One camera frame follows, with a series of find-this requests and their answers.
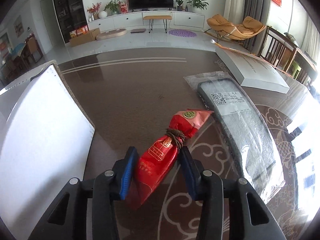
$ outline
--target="potted plant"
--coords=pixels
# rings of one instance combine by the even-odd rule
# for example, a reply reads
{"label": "potted plant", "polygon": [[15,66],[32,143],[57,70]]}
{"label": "potted plant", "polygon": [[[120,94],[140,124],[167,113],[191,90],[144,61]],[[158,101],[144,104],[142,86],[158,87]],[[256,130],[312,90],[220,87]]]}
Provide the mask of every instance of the potted plant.
{"label": "potted plant", "polygon": [[91,19],[93,21],[99,19],[98,11],[100,9],[100,6],[101,6],[101,2],[98,2],[97,4],[92,4],[92,7],[87,9],[87,11],[91,14]]}
{"label": "potted plant", "polygon": [[177,11],[182,12],[182,4],[183,4],[183,0],[176,0],[176,3],[178,4],[177,6]]}
{"label": "potted plant", "polygon": [[209,3],[206,0],[188,0],[187,3],[193,6],[193,12],[202,14],[204,9],[207,9]]}
{"label": "potted plant", "polygon": [[111,0],[104,8],[109,9],[111,11],[111,14],[118,14],[119,13],[119,0]]}

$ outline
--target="purple rug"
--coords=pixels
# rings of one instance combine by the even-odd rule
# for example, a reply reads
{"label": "purple rug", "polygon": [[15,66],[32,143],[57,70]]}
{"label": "purple rug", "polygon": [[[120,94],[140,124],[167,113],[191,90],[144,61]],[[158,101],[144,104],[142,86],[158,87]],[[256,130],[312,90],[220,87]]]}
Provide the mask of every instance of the purple rug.
{"label": "purple rug", "polygon": [[169,31],[169,34],[174,35],[174,36],[180,36],[180,37],[196,37],[197,34],[187,31],[187,30],[171,30]]}

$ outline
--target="white vase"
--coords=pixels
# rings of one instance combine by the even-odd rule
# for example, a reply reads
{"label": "white vase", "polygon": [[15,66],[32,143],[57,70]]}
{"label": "white vase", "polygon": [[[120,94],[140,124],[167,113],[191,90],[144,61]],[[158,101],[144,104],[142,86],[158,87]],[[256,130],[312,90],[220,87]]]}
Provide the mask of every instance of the white vase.
{"label": "white vase", "polygon": [[204,10],[202,10],[201,8],[197,8],[197,7],[193,8],[193,12],[198,13],[198,14],[204,14]]}
{"label": "white vase", "polygon": [[102,18],[105,18],[108,16],[107,12],[106,11],[101,11],[99,12],[98,14],[99,18],[102,19]]}

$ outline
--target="wooden chair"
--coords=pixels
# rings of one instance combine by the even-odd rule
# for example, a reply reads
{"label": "wooden chair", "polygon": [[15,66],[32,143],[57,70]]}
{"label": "wooden chair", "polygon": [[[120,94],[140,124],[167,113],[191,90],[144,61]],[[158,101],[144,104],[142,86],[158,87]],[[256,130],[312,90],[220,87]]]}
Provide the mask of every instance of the wooden chair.
{"label": "wooden chair", "polygon": [[18,71],[28,70],[28,66],[22,57],[16,57],[13,60],[13,64],[17,67]]}
{"label": "wooden chair", "polygon": [[4,64],[1,68],[0,71],[2,73],[3,78],[9,83],[9,78],[12,76],[13,72],[12,70],[8,67],[7,64]]}
{"label": "wooden chair", "polygon": [[41,56],[40,59],[43,57],[43,53],[42,53],[42,51],[41,51],[41,49],[39,47],[38,41],[36,40],[35,36],[32,35],[32,36],[28,37],[25,42],[26,42],[28,50],[30,52],[30,57],[32,58],[34,63],[37,63],[37,61],[35,60],[35,58],[33,56],[33,53],[38,51],[40,56]]}
{"label": "wooden chair", "polygon": [[[267,38],[270,39],[268,49],[265,51],[264,47],[267,44]],[[301,70],[299,73],[295,73],[295,79],[302,84],[305,84],[307,78],[310,77],[313,82],[318,76],[318,71],[308,57],[303,53],[301,49],[297,47],[286,36],[272,27],[268,27],[264,40],[264,46],[257,53],[258,57],[262,57],[266,61],[270,62],[274,66],[287,72],[292,66],[292,62],[295,60]]]}
{"label": "wooden chair", "polygon": [[23,51],[21,52],[21,58],[25,64],[26,68],[30,68],[31,64],[30,64],[29,58],[32,58],[32,54],[30,53],[27,45],[24,47]]}

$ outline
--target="dining table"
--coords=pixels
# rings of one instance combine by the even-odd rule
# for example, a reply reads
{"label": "dining table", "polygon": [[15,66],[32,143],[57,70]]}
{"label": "dining table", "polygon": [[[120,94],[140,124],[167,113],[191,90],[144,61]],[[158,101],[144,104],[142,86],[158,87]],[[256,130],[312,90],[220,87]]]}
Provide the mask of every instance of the dining table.
{"label": "dining table", "polygon": [[[135,146],[141,156],[165,134],[176,112],[206,109],[196,91],[184,80],[185,76],[222,71],[233,77],[215,52],[179,48],[103,52],[59,67],[96,126],[84,179],[95,178],[111,169],[116,160],[124,157],[129,146]],[[279,74],[290,87],[286,94],[242,88],[269,128],[281,160],[283,183],[277,190],[267,192],[264,202],[285,237],[295,240],[308,231],[320,206],[320,185],[316,178],[320,164],[320,105],[303,84]],[[240,177],[216,122],[204,125],[185,145],[205,169],[224,179]],[[92,237],[91,203],[88,202],[87,239]],[[195,239],[201,209],[202,203],[192,201],[188,194],[176,162],[139,209],[131,209],[126,201],[115,202],[119,237],[125,240]],[[229,226],[228,199],[224,199],[223,239],[228,239]]]}

